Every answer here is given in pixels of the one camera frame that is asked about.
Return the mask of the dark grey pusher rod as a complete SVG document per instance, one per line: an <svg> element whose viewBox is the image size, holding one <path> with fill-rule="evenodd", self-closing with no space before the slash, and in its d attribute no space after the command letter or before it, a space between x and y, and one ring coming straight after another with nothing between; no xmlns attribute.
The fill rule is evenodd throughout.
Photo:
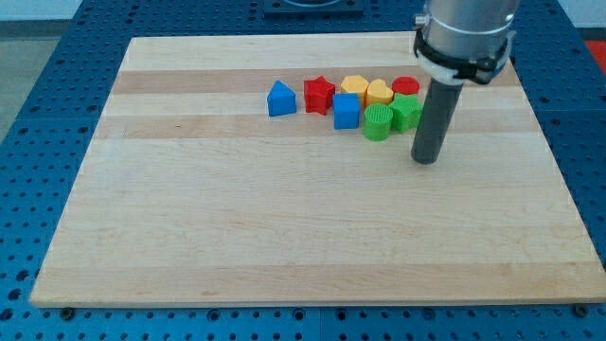
<svg viewBox="0 0 606 341"><path fill-rule="evenodd" d="M417 127L411 157L422 165L437 161L463 85L431 79Z"/></svg>

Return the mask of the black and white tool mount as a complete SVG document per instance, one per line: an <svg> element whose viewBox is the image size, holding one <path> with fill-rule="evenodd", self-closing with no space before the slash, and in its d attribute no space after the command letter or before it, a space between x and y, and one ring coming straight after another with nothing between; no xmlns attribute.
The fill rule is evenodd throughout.
<svg viewBox="0 0 606 341"><path fill-rule="evenodd" d="M481 59L458 59L438 52L428 45L421 29L417 29L413 52L418 59L419 66L435 81L451 86L462 85L466 80L486 85L503 70L508 62L514 36L515 32L510 31L494 56Z"/></svg>

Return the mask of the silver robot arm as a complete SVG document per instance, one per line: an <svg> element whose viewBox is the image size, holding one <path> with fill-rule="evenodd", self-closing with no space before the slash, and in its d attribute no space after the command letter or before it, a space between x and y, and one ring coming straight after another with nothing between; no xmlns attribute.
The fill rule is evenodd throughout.
<svg viewBox="0 0 606 341"><path fill-rule="evenodd" d="M416 15L413 52L431 80L411 157L437 161L466 81L490 83L509 60L518 0L429 0Z"/></svg>

